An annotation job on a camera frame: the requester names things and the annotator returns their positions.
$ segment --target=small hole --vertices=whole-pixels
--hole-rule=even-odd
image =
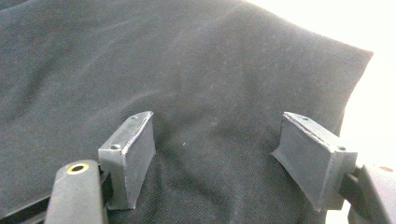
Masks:
[[[386,166],[380,166],[379,169],[384,170],[386,172],[393,172],[392,169],[390,169],[389,167],[386,167]]]
[[[121,146],[119,144],[114,144],[113,146],[110,147],[111,149],[120,149]]]
[[[84,166],[78,165],[78,166],[74,167],[74,168],[72,169],[72,171],[73,171],[73,172],[77,172],[77,171],[82,170],[83,168],[84,168]]]
[[[69,175],[79,175],[85,172],[89,166],[87,163],[79,163],[67,169],[67,173]]]

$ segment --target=gray plastic bracket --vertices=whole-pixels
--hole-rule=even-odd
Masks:
[[[357,152],[312,119],[285,112],[280,143],[272,155],[285,167],[317,211],[340,210],[338,193],[345,173],[352,173]]]
[[[129,117],[99,148],[101,169],[111,173],[113,197],[107,205],[109,210],[136,207],[155,155],[152,115],[148,111]]]

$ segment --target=yellow ring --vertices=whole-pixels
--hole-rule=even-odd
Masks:
[[[67,173],[69,175],[79,175],[88,170],[88,167],[90,167],[90,165],[88,165],[87,163],[79,163],[76,165],[72,165],[69,169],[67,169]]]

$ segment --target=dark cloth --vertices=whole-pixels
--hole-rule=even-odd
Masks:
[[[283,111],[339,133],[372,53],[234,0],[5,1],[0,215],[151,110],[157,155],[113,223],[323,223],[270,155]]]

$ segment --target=white surface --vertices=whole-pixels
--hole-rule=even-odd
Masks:
[[[310,31],[375,53],[346,107],[341,137],[359,152],[358,165],[395,167],[396,2],[364,0],[248,0]],[[349,204],[328,213],[327,223],[347,223]]]

